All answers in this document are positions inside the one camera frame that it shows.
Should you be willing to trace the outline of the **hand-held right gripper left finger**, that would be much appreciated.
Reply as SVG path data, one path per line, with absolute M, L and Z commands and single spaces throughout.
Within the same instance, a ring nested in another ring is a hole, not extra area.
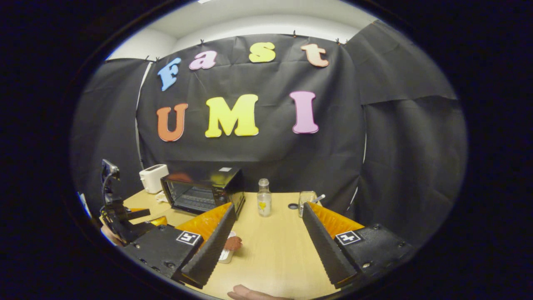
M 202 289 L 211 277 L 236 221 L 233 203 L 179 226 L 159 225 L 124 247 L 125 254 L 173 281 Z

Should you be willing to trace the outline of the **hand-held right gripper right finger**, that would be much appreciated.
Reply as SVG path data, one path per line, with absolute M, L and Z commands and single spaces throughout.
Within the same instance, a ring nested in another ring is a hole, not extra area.
M 416 251 L 381 224 L 364 226 L 316 203 L 304 203 L 303 222 L 336 288 L 376 281 L 405 264 Z

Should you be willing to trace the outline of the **black electric oven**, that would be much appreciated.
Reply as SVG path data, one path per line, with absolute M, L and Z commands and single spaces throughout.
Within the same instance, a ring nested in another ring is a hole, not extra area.
M 227 203 L 239 215 L 245 203 L 244 177 L 236 167 L 189 167 L 162 177 L 160 183 L 172 208 L 196 215 Z

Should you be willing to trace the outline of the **white rectangular tray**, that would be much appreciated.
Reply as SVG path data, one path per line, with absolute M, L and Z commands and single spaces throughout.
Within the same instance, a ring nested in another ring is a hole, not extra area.
M 231 230 L 228 238 L 229 237 L 234 237 L 234 236 L 237 236 L 237 233 L 234 230 Z M 234 256 L 234 252 L 235 251 L 224 250 L 224 247 L 223 247 L 223 250 L 222 250 L 222 252 L 221 252 L 221 254 L 219 256 L 218 262 L 219 263 L 224 263 L 224 264 L 227 264 L 227 263 L 231 262 L 232 257 Z

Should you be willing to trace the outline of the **white toaster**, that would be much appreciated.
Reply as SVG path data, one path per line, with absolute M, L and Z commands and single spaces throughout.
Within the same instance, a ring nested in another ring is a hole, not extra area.
M 161 179 L 168 175 L 167 165 L 154 165 L 139 172 L 139 178 L 145 192 L 157 194 L 162 190 Z

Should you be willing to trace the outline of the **clear glass bottle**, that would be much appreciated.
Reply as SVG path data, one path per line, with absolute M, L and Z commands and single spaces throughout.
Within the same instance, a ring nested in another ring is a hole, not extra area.
M 257 192 L 257 205 L 259 215 L 269 217 L 271 215 L 272 199 L 269 188 L 269 180 L 262 178 L 258 182 L 259 191 Z

